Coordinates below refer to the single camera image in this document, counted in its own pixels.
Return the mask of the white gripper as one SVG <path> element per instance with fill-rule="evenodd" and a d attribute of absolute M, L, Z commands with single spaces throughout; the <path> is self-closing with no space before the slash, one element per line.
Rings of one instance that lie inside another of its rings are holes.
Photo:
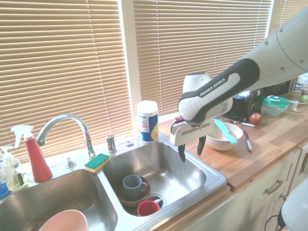
<path fill-rule="evenodd" d="M 201 155 L 206 141 L 206 135 L 212 133 L 215 128 L 214 119 L 204 121 L 199 125 L 191 125 L 184 120 L 175 121 L 170 129 L 169 141 L 171 144 L 178 146 L 178 152 L 181 161 L 184 163 L 185 144 L 199 139 L 197 146 L 197 155 Z"/>

